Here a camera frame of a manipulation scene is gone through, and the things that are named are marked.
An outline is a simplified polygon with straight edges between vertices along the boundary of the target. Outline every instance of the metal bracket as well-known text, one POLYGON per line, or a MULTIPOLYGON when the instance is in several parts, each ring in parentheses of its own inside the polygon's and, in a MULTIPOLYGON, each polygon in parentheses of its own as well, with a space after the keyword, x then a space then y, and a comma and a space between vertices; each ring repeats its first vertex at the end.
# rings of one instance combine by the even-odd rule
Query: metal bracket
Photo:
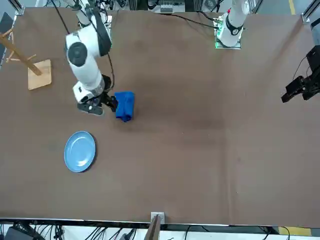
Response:
POLYGON ((302 22, 304 24, 310 23, 310 19, 308 17, 305 18, 303 13, 301 13, 301 18, 302 18, 302 22))
POLYGON ((151 222, 154 219, 155 216, 159 216, 161 219, 160 224, 165 224, 165 213, 162 211, 152 211, 151 212, 151 222))

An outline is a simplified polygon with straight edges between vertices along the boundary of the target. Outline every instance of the wooden base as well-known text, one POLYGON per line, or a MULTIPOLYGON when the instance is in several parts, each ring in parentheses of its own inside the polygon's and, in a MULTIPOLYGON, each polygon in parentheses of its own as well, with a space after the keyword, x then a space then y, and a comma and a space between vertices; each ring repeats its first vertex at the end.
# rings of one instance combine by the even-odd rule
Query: wooden base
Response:
POLYGON ((28 68, 28 89, 37 89, 45 85, 49 85, 52 82, 51 77, 51 61, 50 59, 43 60, 34 64, 42 74, 40 76, 35 75, 28 68))

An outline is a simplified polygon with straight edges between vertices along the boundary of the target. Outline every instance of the black equipment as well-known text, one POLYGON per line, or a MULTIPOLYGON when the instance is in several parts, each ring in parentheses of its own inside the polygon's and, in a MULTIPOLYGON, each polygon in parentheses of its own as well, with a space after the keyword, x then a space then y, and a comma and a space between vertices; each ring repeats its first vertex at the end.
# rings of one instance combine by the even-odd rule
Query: black equipment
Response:
POLYGON ((314 46, 306 55, 312 74, 304 78, 296 77, 285 87, 286 93, 281 97, 286 103, 294 96, 302 94, 304 100, 309 100, 320 92, 320 45, 314 46))

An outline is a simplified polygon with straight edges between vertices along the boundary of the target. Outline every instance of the yellow tape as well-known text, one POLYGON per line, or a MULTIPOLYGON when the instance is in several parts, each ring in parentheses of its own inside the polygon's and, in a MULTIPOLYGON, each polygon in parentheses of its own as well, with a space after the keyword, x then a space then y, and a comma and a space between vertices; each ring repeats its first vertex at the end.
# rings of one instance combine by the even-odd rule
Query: yellow tape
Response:
MULTIPOLYGON (((290 231, 290 235, 296 236, 311 236, 311 229, 310 228, 301 228, 301 227, 286 227, 290 231)), ((279 233, 281 235, 288 235, 288 231, 284 227, 279 227, 279 233)))
POLYGON ((294 0, 288 0, 288 1, 289 1, 289 6, 290 6, 291 14, 292 14, 292 15, 296 14, 295 5, 294 5, 294 0))

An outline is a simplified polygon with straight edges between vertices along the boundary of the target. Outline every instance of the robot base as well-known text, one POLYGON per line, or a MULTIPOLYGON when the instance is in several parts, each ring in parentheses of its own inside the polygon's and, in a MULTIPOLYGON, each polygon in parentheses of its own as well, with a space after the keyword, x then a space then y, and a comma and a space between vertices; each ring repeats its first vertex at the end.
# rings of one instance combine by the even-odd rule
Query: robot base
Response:
POLYGON ((240 39, 234 46, 226 46, 224 45, 218 38, 218 34, 221 32, 222 28, 224 27, 224 22, 222 16, 219 16, 218 21, 213 22, 213 26, 218 27, 219 30, 214 30, 214 46, 216 49, 241 49, 241 42, 240 39))

